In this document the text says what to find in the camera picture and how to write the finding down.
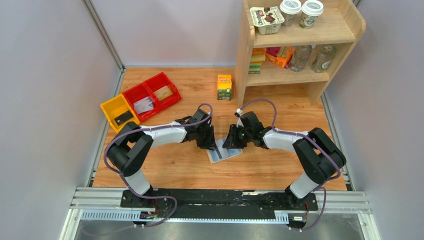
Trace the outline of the grey translucent card holder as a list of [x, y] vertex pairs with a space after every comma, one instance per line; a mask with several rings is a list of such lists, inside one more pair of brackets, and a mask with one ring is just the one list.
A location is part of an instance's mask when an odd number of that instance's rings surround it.
[[216, 149], [206, 150], [209, 162], [211, 164], [215, 164], [215, 163], [224, 161], [226, 159], [243, 154], [243, 150], [240, 148], [223, 148], [223, 144], [225, 140], [226, 138], [224, 137], [215, 141], [217, 150]]

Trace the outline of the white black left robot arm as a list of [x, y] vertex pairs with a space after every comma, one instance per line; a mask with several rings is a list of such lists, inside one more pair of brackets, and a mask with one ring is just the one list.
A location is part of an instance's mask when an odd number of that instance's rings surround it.
[[200, 149], [216, 150], [211, 112], [199, 108], [193, 115], [156, 126], [130, 121], [107, 145], [104, 161], [135, 196], [143, 198], [152, 189], [142, 169], [150, 150], [191, 141], [196, 141]]

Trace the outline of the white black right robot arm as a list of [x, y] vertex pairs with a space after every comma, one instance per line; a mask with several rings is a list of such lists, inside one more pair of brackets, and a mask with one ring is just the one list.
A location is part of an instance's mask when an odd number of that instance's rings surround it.
[[229, 127], [224, 149], [243, 149], [248, 143], [263, 149], [278, 149], [297, 155], [303, 168], [300, 177], [285, 190], [291, 200], [300, 201], [336, 176], [347, 160], [331, 138], [318, 127], [310, 131], [284, 131], [264, 127], [252, 111], [238, 117]]

